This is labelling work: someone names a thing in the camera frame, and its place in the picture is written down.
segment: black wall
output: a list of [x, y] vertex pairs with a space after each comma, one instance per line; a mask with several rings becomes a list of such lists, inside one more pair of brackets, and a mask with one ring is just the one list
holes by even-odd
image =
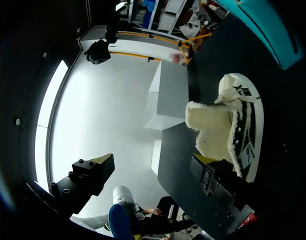
[[70, 67], [79, 54], [76, 38], [88, 18], [85, 0], [0, 4], [0, 196], [10, 207], [21, 199], [25, 182], [36, 179], [35, 133], [43, 97], [60, 61]]

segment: red object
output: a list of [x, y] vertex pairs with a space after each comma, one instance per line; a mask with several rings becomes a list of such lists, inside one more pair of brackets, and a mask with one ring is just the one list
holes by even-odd
[[213, 5], [213, 6], [215, 6], [215, 7], [218, 7], [219, 5], [218, 4], [216, 4], [215, 2], [213, 2], [213, 1], [208, 1], [208, 5]]
[[245, 226], [246, 224], [249, 223], [254, 223], [257, 220], [257, 216], [255, 216], [252, 212], [247, 216], [247, 218], [244, 219], [244, 221], [242, 222], [242, 224], [237, 228], [240, 229], [243, 226]]

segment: person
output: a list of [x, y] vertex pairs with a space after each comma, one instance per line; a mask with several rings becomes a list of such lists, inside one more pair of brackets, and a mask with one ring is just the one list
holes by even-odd
[[[117, 226], [122, 226], [120, 224], [120, 212], [122, 207], [125, 216], [127, 216], [129, 220], [127, 228], [130, 228], [132, 235], [164, 235], [179, 232], [195, 225], [191, 219], [177, 221], [176, 218], [179, 206], [170, 196], [162, 197], [156, 208], [145, 210], [135, 203], [131, 190], [126, 186], [115, 187], [112, 197], [113, 206], [111, 210], [116, 210], [117, 213], [119, 213], [119, 217], [113, 217], [109, 220], [109, 213], [106, 213], [100, 216], [87, 218], [72, 216], [70, 219], [77, 224], [87, 225], [94, 230], [104, 227], [111, 231], [111, 224], [113, 224], [113, 222], [117, 223]], [[169, 212], [172, 206], [174, 206], [174, 209], [171, 218], [169, 218]], [[119, 233], [119, 230], [118, 227], [115, 228], [116, 233]]]
[[[132, 233], [134, 235], [141, 234], [142, 236], [169, 234], [188, 229], [195, 225], [194, 221], [191, 219], [177, 221], [176, 214], [172, 214], [172, 217], [168, 218], [172, 205], [175, 209], [173, 212], [177, 213], [179, 207], [170, 196], [162, 197], [156, 208], [143, 210], [139, 207], [139, 211], [135, 213], [136, 219], [130, 218]], [[152, 215], [151, 217], [139, 217], [139, 214], [143, 216], [147, 216], [148, 214]]]

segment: white floor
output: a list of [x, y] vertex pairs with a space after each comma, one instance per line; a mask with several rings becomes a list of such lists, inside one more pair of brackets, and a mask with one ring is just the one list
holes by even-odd
[[156, 207], [168, 195], [151, 170], [153, 144], [161, 131], [144, 128], [146, 97], [157, 67], [157, 62], [123, 55], [99, 65], [87, 62], [83, 54], [77, 60], [55, 119], [53, 178], [67, 176], [79, 159], [113, 153], [115, 160], [115, 172], [79, 217], [107, 213], [118, 185], [129, 187], [144, 209]]

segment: white cabinet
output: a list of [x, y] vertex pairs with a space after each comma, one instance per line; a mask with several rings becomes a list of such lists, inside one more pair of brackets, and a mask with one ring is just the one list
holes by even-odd
[[185, 0], [168, 0], [164, 11], [177, 14], [182, 10], [185, 2]]
[[175, 25], [176, 16], [170, 13], [162, 12], [159, 23], [158, 23], [158, 29], [157, 30], [164, 30], [164, 31], [170, 31], [173, 29], [173, 26]]

